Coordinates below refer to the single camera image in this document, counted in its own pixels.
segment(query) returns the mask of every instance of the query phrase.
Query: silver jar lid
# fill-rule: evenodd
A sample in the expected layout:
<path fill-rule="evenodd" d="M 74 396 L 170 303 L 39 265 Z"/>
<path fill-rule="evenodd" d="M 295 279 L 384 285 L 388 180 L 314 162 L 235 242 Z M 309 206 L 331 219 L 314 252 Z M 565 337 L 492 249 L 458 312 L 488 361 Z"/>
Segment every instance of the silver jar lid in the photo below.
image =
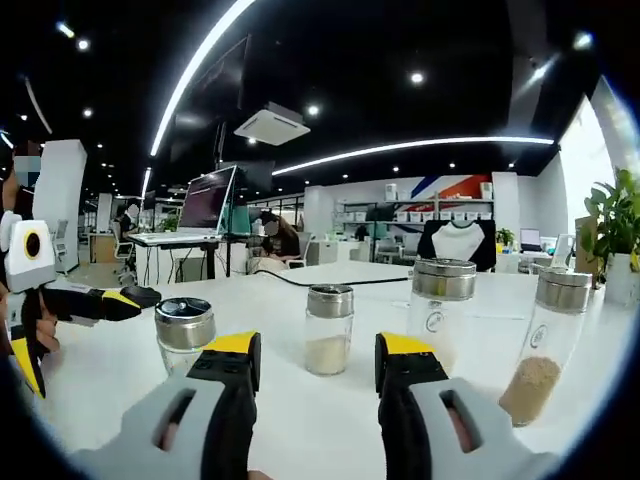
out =
<path fill-rule="evenodd" d="M 211 304 L 199 298 L 179 297 L 156 305 L 158 339 L 176 350 L 192 350 L 211 342 L 216 335 Z"/>
<path fill-rule="evenodd" d="M 460 301 L 473 297 L 476 264 L 464 260 L 432 258 L 416 260 L 413 293 L 441 300 Z"/>
<path fill-rule="evenodd" d="M 347 285 L 319 284 L 309 288 L 307 309 L 320 318 L 342 318 L 353 313 L 353 288 Z"/>
<path fill-rule="evenodd" d="M 587 310 L 591 274 L 543 268 L 538 276 L 536 303 L 559 313 Z"/>

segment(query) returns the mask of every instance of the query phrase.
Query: spice jar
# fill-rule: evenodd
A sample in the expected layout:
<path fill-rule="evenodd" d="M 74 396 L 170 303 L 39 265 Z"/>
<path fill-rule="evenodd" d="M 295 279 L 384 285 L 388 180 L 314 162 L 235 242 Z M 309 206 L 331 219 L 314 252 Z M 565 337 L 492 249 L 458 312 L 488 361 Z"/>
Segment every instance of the spice jar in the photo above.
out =
<path fill-rule="evenodd" d="M 314 285 L 307 296 L 305 366 L 316 375 L 337 375 L 347 368 L 353 327 L 353 289 Z"/>
<path fill-rule="evenodd" d="M 542 269 L 516 372 L 499 400 L 514 426 L 533 422 L 558 383 L 582 331 L 591 275 Z"/>
<path fill-rule="evenodd" d="M 413 267 L 407 333 L 433 347 L 447 374 L 456 359 L 451 325 L 464 320 L 466 301 L 473 297 L 475 281 L 473 262 L 433 258 L 417 260 Z"/>
<path fill-rule="evenodd" d="M 156 305 L 156 332 L 162 361 L 169 375 L 186 375 L 215 337 L 209 302 L 198 298 L 169 298 Z"/>

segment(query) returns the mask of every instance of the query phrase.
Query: ceiling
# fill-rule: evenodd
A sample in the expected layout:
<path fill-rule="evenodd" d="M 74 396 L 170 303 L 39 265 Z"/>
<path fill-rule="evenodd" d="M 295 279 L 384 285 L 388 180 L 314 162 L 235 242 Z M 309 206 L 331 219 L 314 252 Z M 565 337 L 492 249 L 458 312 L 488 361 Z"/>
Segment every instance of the ceiling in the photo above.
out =
<path fill-rule="evenodd" d="M 3 34 L 0 128 L 14 143 L 79 138 L 88 153 L 86 196 L 115 189 L 139 195 L 148 166 L 149 190 L 159 196 L 213 170 L 213 131 L 173 163 L 170 135 L 156 157 L 149 151 L 183 70 L 232 3 L 22 0 L 13 22 L 21 34 Z M 282 168 L 430 138 L 508 134 L 558 140 L 599 70 L 595 51 L 572 48 L 588 17 L 573 2 L 546 3 L 256 0 L 198 70 L 251 35 L 242 110 L 227 117 L 223 159 L 275 160 Z M 57 31 L 58 21 L 76 39 Z M 90 41 L 84 52 L 76 48 L 79 37 Z M 532 72 L 551 58 L 553 66 L 523 93 Z M 423 83 L 410 81 L 414 72 L 423 74 Z M 34 110 L 24 76 L 52 134 Z M 269 101 L 304 114 L 311 132 L 279 147 L 249 145 L 233 134 Z M 316 117 L 307 113 L 312 104 L 320 108 Z M 83 117 L 85 108 L 93 110 L 91 118 Z M 343 174 L 353 182 L 486 173 L 515 162 L 519 174 L 535 175 L 556 149 L 468 144 L 380 153 L 277 176 L 273 192 L 260 197 L 301 192 L 305 180 L 345 182 Z M 0 162 L 8 155 L 0 143 Z"/>

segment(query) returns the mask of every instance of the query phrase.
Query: jar label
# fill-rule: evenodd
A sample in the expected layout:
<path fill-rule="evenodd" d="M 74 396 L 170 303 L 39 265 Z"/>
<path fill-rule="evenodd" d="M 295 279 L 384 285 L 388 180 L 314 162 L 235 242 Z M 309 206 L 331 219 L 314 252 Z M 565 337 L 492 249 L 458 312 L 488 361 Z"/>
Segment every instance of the jar label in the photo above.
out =
<path fill-rule="evenodd" d="M 536 328 L 536 330 L 531 335 L 531 340 L 529 341 L 529 345 L 531 345 L 531 348 L 538 348 L 542 343 L 542 340 L 544 339 L 546 334 L 547 334 L 546 325 L 543 324 L 543 325 L 540 325 L 538 328 Z"/>
<path fill-rule="evenodd" d="M 425 327 L 431 333 L 436 333 L 442 325 L 442 321 L 444 320 L 444 315 L 442 312 L 433 312 L 427 317 L 427 321 L 425 322 Z"/>

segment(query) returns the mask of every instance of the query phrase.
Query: floor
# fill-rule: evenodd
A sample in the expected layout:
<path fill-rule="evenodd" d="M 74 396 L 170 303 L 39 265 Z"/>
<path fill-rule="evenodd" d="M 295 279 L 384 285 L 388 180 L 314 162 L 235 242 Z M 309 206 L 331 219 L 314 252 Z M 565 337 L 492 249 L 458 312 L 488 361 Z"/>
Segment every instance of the floor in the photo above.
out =
<path fill-rule="evenodd" d="M 95 288 L 117 288 L 118 276 L 114 271 L 122 268 L 121 263 L 89 263 L 89 247 L 78 246 L 80 265 L 67 276 L 72 283 L 82 283 Z"/>

